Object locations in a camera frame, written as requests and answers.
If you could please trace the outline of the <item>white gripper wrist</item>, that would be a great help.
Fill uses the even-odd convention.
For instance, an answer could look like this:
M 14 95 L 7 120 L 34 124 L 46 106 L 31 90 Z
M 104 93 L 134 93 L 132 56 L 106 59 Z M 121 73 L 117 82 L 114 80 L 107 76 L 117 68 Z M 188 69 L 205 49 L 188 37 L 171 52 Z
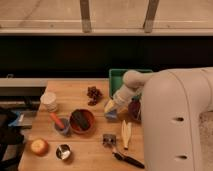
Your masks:
M 126 85 L 122 85 L 113 95 L 113 100 L 109 100 L 105 107 L 104 112 L 108 113 L 115 109 L 115 106 L 124 106 L 126 105 L 133 96 L 136 95 L 136 88 L 130 88 Z

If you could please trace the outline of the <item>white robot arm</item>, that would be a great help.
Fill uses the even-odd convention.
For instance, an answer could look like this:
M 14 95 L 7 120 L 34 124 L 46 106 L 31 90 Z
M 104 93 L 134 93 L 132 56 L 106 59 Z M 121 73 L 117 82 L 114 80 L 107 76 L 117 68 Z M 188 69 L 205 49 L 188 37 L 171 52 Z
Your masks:
M 127 71 L 104 112 L 141 96 L 146 171 L 203 171 L 199 116 L 213 111 L 213 67 Z

